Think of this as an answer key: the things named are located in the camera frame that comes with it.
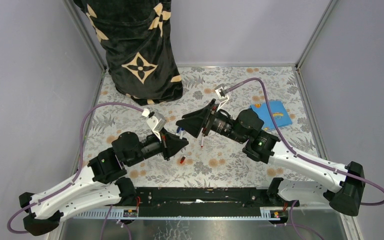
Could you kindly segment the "white pen red tip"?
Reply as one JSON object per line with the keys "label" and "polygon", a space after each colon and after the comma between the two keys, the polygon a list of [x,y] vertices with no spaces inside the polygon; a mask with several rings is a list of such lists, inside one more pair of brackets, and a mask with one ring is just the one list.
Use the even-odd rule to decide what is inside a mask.
{"label": "white pen red tip", "polygon": [[204,136],[201,136],[201,141],[200,141],[200,147],[201,147],[201,148],[204,147],[204,140],[205,140],[205,137],[204,137]]}

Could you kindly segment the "white pen black tip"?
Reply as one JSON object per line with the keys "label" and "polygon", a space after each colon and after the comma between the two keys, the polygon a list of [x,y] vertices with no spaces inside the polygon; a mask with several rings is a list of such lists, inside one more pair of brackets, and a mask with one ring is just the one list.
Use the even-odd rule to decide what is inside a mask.
{"label": "white pen black tip", "polygon": [[181,129],[179,131],[179,138],[182,139],[183,138],[183,135],[184,135],[184,131]]}

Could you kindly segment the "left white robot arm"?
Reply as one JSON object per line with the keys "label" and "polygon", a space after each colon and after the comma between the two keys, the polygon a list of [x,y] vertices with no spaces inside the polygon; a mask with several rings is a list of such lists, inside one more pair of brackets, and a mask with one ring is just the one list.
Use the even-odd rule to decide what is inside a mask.
{"label": "left white robot arm", "polygon": [[24,229],[40,236],[56,229],[60,223],[82,212],[105,205],[128,206],[136,204],[138,197],[133,182],[127,175],[132,167],[156,155],[169,160],[188,145],[186,138],[162,130],[140,140],[134,132],[124,132],[83,166],[79,174],[41,193],[25,192],[19,196],[27,216]]}

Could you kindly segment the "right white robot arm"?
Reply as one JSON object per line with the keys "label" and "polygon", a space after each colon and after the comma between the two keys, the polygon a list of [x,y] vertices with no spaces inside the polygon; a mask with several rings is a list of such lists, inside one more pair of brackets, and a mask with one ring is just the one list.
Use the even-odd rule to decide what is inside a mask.
{"label": "right white robot arm", "polygon": [[290,169],[313,180],[310,199],[327,203],[335,211],[356,217],[362,204],[366,184],[364,168],[351,161],[327,162],[287,146],[279,137],[262,129],[264,122],[251,109],[242,110],[236,119],[219,109],[212,100],[205,107],[185,114],[176,125],[195,138],[211,131],[244,144],[242,152],[255,162]]}

